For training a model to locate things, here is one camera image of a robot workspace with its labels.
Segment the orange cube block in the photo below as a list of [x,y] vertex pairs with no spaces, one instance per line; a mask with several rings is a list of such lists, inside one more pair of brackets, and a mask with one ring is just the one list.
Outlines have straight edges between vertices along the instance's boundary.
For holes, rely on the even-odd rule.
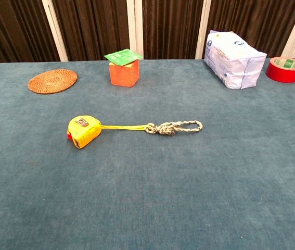
[[109,73],[112,85],[131,88],[139,79],[139,60],[124,66],[118,66],[110,62]]

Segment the dark brown curtain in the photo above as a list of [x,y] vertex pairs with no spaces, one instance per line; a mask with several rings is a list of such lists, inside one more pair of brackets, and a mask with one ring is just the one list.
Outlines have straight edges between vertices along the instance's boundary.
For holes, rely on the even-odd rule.
[[[69,61],[130,49],[126,0],[52,0]],[[142,0],[144,59],[195,59],[203,0]],[[281,56],[295,0],[212,0],[211,30]],[[0,0],[0,63],[60,61],[42,0]]]

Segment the green foil packet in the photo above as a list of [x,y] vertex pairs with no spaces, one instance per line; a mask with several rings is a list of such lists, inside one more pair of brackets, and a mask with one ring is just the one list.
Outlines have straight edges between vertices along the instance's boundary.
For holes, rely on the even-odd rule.
[[105,55],[105,58],[117,66],[124,66],[136,60],[142,59],[143,56],[131,51],[130,49],[124,49]]

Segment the blue felt table cover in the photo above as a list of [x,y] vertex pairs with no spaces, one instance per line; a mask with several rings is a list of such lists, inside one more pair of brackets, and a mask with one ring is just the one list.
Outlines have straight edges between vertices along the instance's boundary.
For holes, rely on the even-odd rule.
[[[70,69],[53,94],[36,75]],[[80,115],[102,125],[82,149]],[[202,60],[0,64],[0,250],[295,250],[295,83],[230,90]]]

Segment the white tissue pack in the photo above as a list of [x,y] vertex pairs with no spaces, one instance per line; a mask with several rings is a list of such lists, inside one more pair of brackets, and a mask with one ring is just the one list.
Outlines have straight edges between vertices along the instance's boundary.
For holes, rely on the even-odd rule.
[[255,87],[266,57],[234,32],[208,34],[204,61],[229,89]]

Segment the red tape roll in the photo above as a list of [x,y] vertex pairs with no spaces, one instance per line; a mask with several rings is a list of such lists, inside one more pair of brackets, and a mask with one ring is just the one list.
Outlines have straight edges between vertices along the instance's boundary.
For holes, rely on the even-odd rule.
[[271,58],[266,70],[266,75],[277,82],[295,82],[295,59],[290,57]]

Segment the round woven rattan coaster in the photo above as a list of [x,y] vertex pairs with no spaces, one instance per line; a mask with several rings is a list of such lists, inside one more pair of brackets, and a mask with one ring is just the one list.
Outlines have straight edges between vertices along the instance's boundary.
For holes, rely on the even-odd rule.
[[28,89],[38,94],[53,94],[72,87],[77,80],[78,75],[73,70],[54,69],[33,77],[28,82]]

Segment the yellow tape measure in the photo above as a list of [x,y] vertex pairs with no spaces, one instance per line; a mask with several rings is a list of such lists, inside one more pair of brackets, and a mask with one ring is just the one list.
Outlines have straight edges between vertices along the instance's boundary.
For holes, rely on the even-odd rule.
[[89,115],[80,115],[73,118],[67,129],[68,138],[74,143],[75,147],[82,149],[93,139],[97,138],[102,130],[134,130],[145,131],[147,125],[137,126],[109,126],[102,125],[101,122]]

